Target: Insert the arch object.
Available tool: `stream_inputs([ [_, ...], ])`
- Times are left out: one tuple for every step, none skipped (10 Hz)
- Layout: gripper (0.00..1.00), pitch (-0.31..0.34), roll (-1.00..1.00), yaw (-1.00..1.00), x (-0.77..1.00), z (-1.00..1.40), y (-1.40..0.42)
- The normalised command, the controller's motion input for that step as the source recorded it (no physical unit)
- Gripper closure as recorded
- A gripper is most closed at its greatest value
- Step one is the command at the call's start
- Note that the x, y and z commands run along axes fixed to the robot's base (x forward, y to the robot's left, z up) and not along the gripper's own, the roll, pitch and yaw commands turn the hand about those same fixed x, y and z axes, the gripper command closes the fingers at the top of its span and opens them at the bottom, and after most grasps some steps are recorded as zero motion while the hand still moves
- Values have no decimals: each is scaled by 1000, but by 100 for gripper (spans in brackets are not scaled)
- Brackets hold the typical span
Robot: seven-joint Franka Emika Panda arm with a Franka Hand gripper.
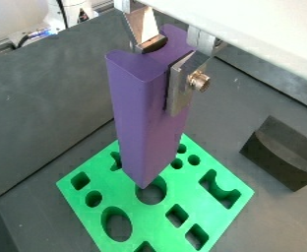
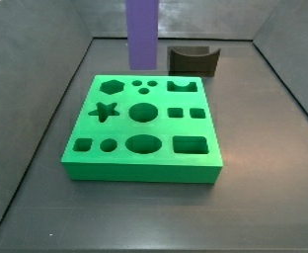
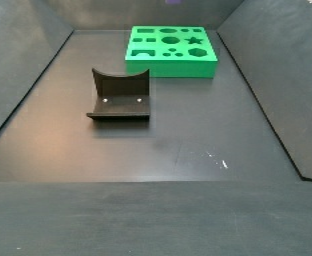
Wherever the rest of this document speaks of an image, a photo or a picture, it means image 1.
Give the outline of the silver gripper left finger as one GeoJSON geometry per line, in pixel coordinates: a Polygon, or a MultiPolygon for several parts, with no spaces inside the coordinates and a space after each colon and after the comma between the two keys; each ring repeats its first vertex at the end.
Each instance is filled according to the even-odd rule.
{"type": "Polygon", "coordinates": [[[169,38],[159,33],[152,8],[146,6],[123,15],[134,51],[146,54],[159,50],[169,38]]]}

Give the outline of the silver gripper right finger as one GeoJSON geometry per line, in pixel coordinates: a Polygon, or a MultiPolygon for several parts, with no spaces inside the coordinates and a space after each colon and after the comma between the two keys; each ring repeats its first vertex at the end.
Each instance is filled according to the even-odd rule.
{"type": "Polygon", "coordinates": [[[210,86],[210,77],[205,74],[209,60],[225,48],[226,42],[209,32],[190,26],[187,44],[194,47],[171,66],[166,110],[177,116],[190,105],[193,92],[203,93],[210,86]]]}

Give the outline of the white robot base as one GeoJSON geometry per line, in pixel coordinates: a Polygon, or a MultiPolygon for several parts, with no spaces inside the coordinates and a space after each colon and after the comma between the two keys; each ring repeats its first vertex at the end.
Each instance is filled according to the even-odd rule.
{"type": "Polygon", "coordinates": [[[15,49],[44,37],[56,35],[99,16],[92,7],[92,0],[45,0],[45,2],[47,14],[41,22],[9,35],[15,49]]]}

